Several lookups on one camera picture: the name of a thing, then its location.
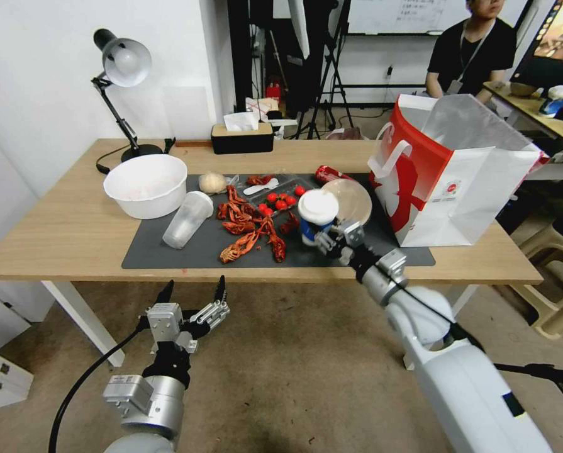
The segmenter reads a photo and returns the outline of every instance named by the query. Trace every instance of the desk lamp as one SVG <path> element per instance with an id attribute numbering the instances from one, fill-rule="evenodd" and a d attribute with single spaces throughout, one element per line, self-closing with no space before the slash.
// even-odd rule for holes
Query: desk lamp
<path id="1" fill-rule="evenodd" d="M 116 35 L 104 28 L 94 32 L 94 43 L 103 53 L 104 71 L 92 80 L 92 84 L 99 90 L 118 126 L 130 141 L 130 149 L 122 154 L 122 162 L 141 155 L 161 154 L 162 150 L 156 145 L 137 144 L 135 131 L 124 118 L 120 118 L 105 93 L 105 89 L 112 84 L 131 87 L 145 80 L 151 69 L 151 54 L 147 47 L 134 40 L 116 38 Z"/>

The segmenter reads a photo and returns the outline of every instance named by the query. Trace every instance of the whiteboard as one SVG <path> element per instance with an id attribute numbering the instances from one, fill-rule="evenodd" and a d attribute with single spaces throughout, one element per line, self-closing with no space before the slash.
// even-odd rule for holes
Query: whiteboard
<path id="1" fill-rule="evenodd" d="M 527 0 L 508 0 L 499 18 L 515 26 Z M 429 33 L 444 31 L 470 17 L 465 0 L 352 0 L 348 32 Z"/>

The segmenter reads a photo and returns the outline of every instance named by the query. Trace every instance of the lamp base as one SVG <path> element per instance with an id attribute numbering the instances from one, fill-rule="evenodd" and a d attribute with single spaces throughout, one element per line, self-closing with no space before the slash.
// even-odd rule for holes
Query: lamp base
<path id="1" fill-rule="evenodd" d="M 124 151 L 122 153 L 122 162 L 126 162 L 128 159 L 132 159 L 133 157 L 148 154 L 162 154 L 162 152 L 162 149 L 157 145 L 139 145 L 137 151 L 132 151 L 132 148 Z"/>

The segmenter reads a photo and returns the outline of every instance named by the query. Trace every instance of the wooden table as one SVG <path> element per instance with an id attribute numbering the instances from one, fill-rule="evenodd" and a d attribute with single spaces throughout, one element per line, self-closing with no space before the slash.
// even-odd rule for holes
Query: wooden table
<path id="1" fill-rule="evenodd" d="M 161 147 L 161 140 L 152 140 Z M 116 344 L 70 281 L 353 281 L 348 267 L 268 269 L 122 269 L 121 263 L 140 221 L 124 214 L 103 191 L 94 163 L 124 140 L 98 140 L 0 243 L 0 279 L 41 280 L 80 328 L 105 352 Z M 343 172 L 367 171 L 371 142 L 288 140 L 271 153 L 216 155 L 209 147 L 173 147 L 191 174 L 314 172 L 321 164 Z M 101 163 L 110 167 L 119 154 Z M 436 265 L 408 267 L 417 283 L 536 284 L 542 281 L 520 249 L 497 223 L 471 247 L 433 248 Z M 123 353 L 112 356 L 119 366 Z"/>
<path id="2" fill-rule="evenodd" d="M 504 82 L 485 82 L 483 84 L 487 91 L 499 99 L 501 102 L 512 108 L 513 111 L 537 126 L 544 134 L 550 138 L 563 140 L 563 121 L 555 118 L 548 118 L 539 114 L 539 107 L 545 99 L 532 98 L 530 96 L 514 96 L 510 93 L 509 85 Z M 508 123 L 513 124 L 516 116 L 508 118 Z M 550 180 L 563 179 L 563 152 L 557 153 L 552 157 L 552 161 L 545 164 L 539 170 L 529 173 L 527 180 Z"/>
<path id="3" fill-rule="evenodd" d="M 548 118 L 539 114 L 539 107 L 545 99 L 514 96 L 510 93 L 510 87 L 504 82 L 485 82 L 483 84 L 487 91 L 509 107 L 517 110 L 519 114 L 526 117 L 552 138 L 560 137 L 563 139 L 563 121 L 555 118 Z"/>

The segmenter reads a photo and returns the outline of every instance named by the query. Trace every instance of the lamp shade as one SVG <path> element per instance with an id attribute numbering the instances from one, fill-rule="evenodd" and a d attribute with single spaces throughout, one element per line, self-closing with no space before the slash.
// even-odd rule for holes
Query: lamp shade
<path id="1" fill-rule="evenodd" d="M 140 42 L 116 38 L 109 30 L 101 28 L 94 34 L 94 43 L 103 52 L 103 69 L 114 85 L 138 85 L 149 74 L 151 54 Z"/>

